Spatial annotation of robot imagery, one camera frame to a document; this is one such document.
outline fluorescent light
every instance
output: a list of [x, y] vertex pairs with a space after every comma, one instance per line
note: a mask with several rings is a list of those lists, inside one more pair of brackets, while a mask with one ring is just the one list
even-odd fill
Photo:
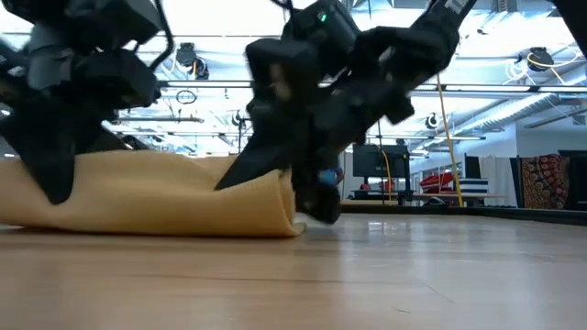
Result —
[[175, 88], [250, 88], [250, 82], [245, 81], [169, 81], [162, 83]]
[[540, 92], [545, 93], [587, 93], [585, 86], [544, 86]]
[[[235, 132], [169, 132], [169, 134], [173, 134], [176, 137], [217, 137], [222, 135], [224, 137], [238, 137], [238, 133]], [[242, 137], [250, 137], [252, 136], [251, 133], [244, 133], [241, 135]]]
[[418, 154], [418, 155], [427, 155], [428, 151], [427, 150], [423, 150], [423, 149], [414, 149], [412, 151], [410, 151], [410, 153], [412, 154]]
[[452, 140], [458, 141], [471, 141], [471, 140], [483, 140], [485, 137], [450, 137]]
[[422, 84], [415, 88], [415, 91], [436, 91], [438, 86], [434, 84]]
[[124, 135], [130, 136], [152, 136], [152, 135], [165, 135], [166, 133], [158, 133], [158, 132], [139, 132], [139, 131], [126, 131], [126, 132], [114, 132], [113, 133], [120, 133]]
[[447, 85], [447, 91], [458, 92], [527, 92], [528, 86]]
[[[377, 135], [371, 135], [369, 134], [367, 136], [367, 138], [379, 138]], [[387, 135], [387, 134], [382, 134], [382, 138], [394, 138], [394, 139], [431, 139], [432, 137], [427, 137], [427, 136], [397, 136], [397, 135]]]

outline black screen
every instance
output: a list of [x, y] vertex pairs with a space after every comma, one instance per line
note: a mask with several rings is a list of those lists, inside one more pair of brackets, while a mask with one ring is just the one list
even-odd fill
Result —
[[[409, 169], [409, 152], [406, 146], [382, 146], [389, 160], [392, 178], [404, 178]], [[352, 148], [352, 175], [355, 177], [387, 178], [385, 158], [378, 146], [354, 145]]]

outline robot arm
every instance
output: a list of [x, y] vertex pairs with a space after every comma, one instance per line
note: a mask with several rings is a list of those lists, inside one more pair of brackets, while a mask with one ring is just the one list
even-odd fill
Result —
[[[72, 192], [75, 156], [127, 149], [101, 123], [116, 110], [151, 105], [161, 94], [154, 69], [173, 48], [161, 0], [2, 0], [34, 25], [27, 54], [0, 46], [0, 102], [13, 108], [0, 135], [52, 204]], [[123, 47], [160, 30], [167, 49], [150, 66]], [[25, 68], [15, 75], [12, 67]]]
[[[253, 122], [264, 125], [254, 127], [216, 188], [291, 168], [298, 210], [334, 223], [338, 191], [319, 181], [319, 171], [336, 166], [338, 154], [364, 140], [383, 116], [396, 124], [414, 113], [408, 93], [449, 66], [460, 24], [475, 2], [437, 0], [410, 28], [360, 32], [339, 1], [318, 0], [292, 16], [282, 40], [248, 45], [255, 98], [271, 103], [272, 111], [264, 112], [264, 120], [251, 111]], [[337, 79], [319, 88], [328, 75]], [[280, 92], [283, 85], [287, 93]]]

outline hardwood floorboard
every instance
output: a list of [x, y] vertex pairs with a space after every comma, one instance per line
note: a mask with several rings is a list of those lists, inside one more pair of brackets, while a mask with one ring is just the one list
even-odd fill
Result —
[[587, 228], [345, 215], [295, 239], [0, 230], [0, 330], [584, 330]]

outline tan cloth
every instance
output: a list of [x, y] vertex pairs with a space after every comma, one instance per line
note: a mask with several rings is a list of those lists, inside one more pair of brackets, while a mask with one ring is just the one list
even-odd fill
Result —
[[232, 157], [154, 151], [78, 156], [71, 198], [51, 205], [19, 160], [0, 161], [0, 224], [80, 232], [294, 237], [290, 174], [272, 171], [219, 192]]

